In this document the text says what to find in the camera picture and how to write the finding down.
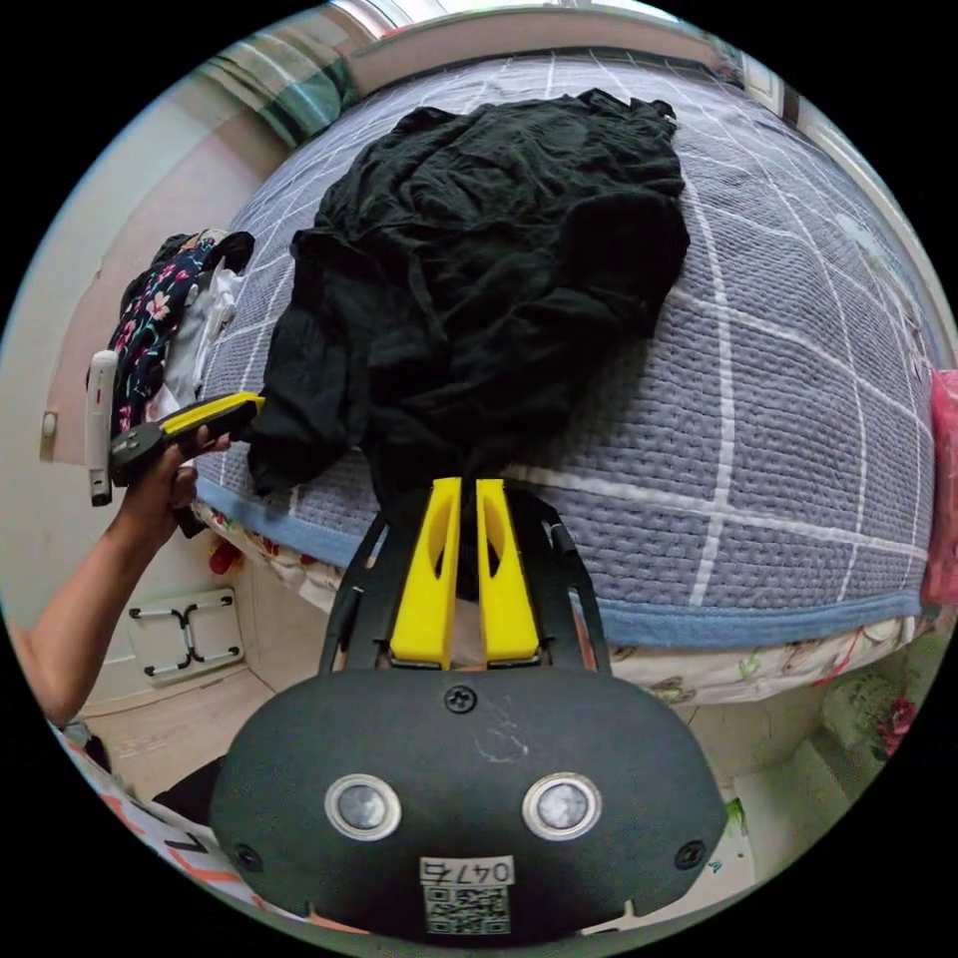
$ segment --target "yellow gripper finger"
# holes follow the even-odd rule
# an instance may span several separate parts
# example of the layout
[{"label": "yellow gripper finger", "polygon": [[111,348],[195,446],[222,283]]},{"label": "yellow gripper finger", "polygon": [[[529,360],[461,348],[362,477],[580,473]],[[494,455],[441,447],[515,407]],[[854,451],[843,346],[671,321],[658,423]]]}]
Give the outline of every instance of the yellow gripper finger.
[{"label": "yellow gripper finger", "polygon": [[449,668],[461,503],[461,479],[432,484],[389,643],[399,662]]},{"label": "yellow gripper finger", "polygon": [[167,435],[176,435],[196,427],[198,423],[203,425],[208,420],[214,420],[218,416],[229,414],[247,402],[252,403],[256,412],[259,412],[264,400],[256,392],[233,392],[227,396],[201,400],[186,406],[173,413],[173,415],[167,416],[161,422],[161,425]]},{"label": "yellow gripper finger", "polygon": [[[486,663],[524,662],[539,650],[516,532],[501,479],[476,483],[479,524],[479,615]],[[490,557],[495,554],[495,566]]]}]

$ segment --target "curtain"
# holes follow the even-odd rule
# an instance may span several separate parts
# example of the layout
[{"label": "curtain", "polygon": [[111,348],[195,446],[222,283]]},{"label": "curtain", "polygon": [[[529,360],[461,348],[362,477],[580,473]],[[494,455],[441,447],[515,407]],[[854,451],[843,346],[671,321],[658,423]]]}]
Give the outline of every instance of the curtain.
[{"label": "curtain", "polygon": [[291,149],[359,99],[345,60],[296,21],[252,34],[200,72],[262,116]]}]

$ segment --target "blue quilt edge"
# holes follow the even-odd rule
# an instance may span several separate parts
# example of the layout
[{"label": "blue quilt edge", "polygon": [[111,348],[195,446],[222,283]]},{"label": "blue quilt edge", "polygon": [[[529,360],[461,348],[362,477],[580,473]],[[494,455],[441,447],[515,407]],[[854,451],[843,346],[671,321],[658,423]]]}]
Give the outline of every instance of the blue quilt edge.
[{"label": "blue quilt edge", "polygon": [[[360,539],[273,512],[201,476],[197,494],[207,505],[319,562],[345,568]],[[606,638],[613,645],[673,651],[729,652],[782,646],[836,635],[886,619],[921,614],[917,590],[812,609],[741,610],[636,605],[600,600]]]}]

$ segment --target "floral bedsheet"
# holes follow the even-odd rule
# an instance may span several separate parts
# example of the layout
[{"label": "floral bedsheet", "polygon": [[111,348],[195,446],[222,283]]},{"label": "floral bedsheet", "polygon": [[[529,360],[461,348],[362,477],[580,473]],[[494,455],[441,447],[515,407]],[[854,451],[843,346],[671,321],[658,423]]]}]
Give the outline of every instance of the floral bedsheet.
[{"label": "floral bedsheet", "polygon": [[[332,608],[340,569],[251,532],[204,502],[196,504],[196,511],[217,535],[287,588],[325,612]],[[612,647],[612,668],[618,678],[648,689],[668,705],[757,702],[872,665],[930,632],[937,617],[937,610],[929,610],[917,620],[888,619],[808,642],[727,652]]]}]

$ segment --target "white device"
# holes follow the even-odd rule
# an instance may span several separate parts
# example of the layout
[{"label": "white device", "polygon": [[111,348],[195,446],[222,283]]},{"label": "white device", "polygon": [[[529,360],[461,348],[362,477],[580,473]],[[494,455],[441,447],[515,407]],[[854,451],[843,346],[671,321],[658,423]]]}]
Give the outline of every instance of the white device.
[{"label": "white device", "polygon": [[108,506],[113,501],[110,481],[110,440],[113,418],[113,385],[119,356],[112,349],[98,352],[90,363],[87,383],[86,459],[90,473],[90,501]]}]

